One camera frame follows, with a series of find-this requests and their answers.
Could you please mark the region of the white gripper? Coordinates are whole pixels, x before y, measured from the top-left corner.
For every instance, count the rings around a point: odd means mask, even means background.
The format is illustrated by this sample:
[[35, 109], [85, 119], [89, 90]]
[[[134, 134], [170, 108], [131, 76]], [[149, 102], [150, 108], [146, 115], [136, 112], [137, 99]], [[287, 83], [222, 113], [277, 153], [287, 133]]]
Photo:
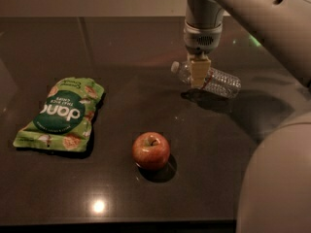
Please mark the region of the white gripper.
[[[184, 42], [189, 54], [208, 55], [220, 42], [223, 31], [222, 21], [188, 21], [184, 25]], [[190, 61], [190, 85], [201, 88], [208, 75], [211, 61], [208, 58]]]

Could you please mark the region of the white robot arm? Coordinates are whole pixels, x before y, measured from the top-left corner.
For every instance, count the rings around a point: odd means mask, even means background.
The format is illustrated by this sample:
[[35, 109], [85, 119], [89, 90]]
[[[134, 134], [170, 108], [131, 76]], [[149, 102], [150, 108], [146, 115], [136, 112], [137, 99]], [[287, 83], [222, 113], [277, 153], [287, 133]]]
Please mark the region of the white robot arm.
[[[189, 0], [187, 22], [212, 14]], [[236, 233], [311, 233], [310, 0], [210, 0], [246, 32], [234, 61], [255, 62], [258, 91], [293, 106], [276, 114], [257, 105], [260, 142], [241, 184]]]

